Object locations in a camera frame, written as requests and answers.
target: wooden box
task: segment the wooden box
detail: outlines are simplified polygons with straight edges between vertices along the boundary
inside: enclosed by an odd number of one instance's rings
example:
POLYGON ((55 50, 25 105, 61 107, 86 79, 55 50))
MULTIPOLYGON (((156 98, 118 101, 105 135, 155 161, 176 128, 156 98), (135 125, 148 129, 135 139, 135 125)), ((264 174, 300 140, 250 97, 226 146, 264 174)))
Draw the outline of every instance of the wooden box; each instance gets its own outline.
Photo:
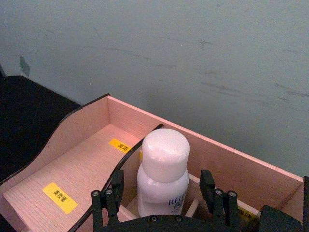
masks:
POLYGON ((138 217, 136 175, 141 140, 163 126, 189 141, 190 183, 183 214, 206 214, 199 191, 202 169, 216 186, 238 193, 239 205, 258 215, 263 205, 302 221, 303 178, 111 97, 94 100, 61 121, 45 147, 24 169, 1 183, 0 213, 17 231, 92 231, 91 191, 106 188, 115 169, 125 171, 118 217, 138 217), (112 139, 132 147, 117 149, 112 139), (43 189, 55 183, 77 204, 65 213, 43 189))

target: gray wall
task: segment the gray wall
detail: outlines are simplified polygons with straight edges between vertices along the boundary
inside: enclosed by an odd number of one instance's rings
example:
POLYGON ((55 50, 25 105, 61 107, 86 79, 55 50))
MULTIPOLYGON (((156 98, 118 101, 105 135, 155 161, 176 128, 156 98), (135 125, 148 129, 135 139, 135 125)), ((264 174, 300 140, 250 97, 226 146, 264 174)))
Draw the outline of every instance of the gray wall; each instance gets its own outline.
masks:
POLYGON ((309 2, 2 1, 0 63, 309 174, 309 2))

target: bottle label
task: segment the bottle label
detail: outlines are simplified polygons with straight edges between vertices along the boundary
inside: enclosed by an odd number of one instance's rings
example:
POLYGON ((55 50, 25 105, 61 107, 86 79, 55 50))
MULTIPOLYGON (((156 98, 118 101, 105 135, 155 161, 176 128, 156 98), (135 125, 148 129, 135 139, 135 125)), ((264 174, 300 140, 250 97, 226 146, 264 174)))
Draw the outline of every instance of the bottle label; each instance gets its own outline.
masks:
POLYGON ((168 205, 171 209, 171 213, 174 213, 182 207, 186 192, 187 191, 185 191, 182 195, 169 200, 168 205))

